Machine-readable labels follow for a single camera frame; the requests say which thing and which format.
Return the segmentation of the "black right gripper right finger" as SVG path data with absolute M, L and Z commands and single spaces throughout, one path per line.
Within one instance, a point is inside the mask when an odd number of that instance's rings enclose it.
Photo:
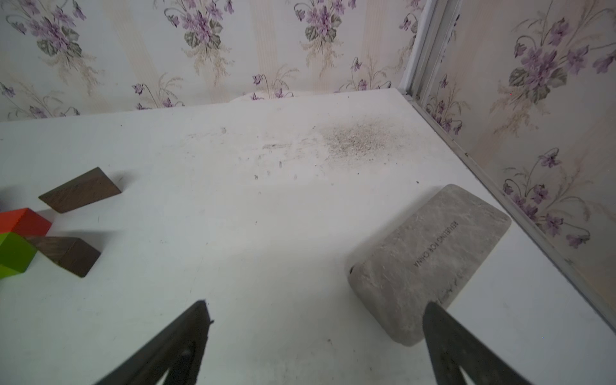
M 428 303 L 422 326 L 436 383 L 529 383 L 439 304 Z

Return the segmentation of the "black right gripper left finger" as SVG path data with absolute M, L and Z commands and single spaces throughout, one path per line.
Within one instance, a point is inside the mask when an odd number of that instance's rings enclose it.
M 206 302 L 195 302 L 98 383 L 197 383 L 211 325 Z

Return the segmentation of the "brown triangle block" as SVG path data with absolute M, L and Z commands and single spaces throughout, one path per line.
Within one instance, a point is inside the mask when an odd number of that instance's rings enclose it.
M 85 278 L 101 252 L 78 237 L 35 237 L 25 239 L 54 264 Z
M 120 188 L 97 167 L 38 198 L 57 213 L 68 213 L 119 194 Z

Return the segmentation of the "green rectangular block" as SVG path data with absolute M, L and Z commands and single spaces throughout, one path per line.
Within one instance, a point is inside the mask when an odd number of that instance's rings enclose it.
M 1 234 L 0 279 L 24 273 L 36 254 L 37 249 L 18 234 Z

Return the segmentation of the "red rectangular block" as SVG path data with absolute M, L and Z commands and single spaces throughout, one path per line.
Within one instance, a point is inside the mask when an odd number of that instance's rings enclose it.
M 51 229 L 52 223 L 33 210 L 25 208 L 1 213 L 0 226 L 0 234 L 44 237 Z

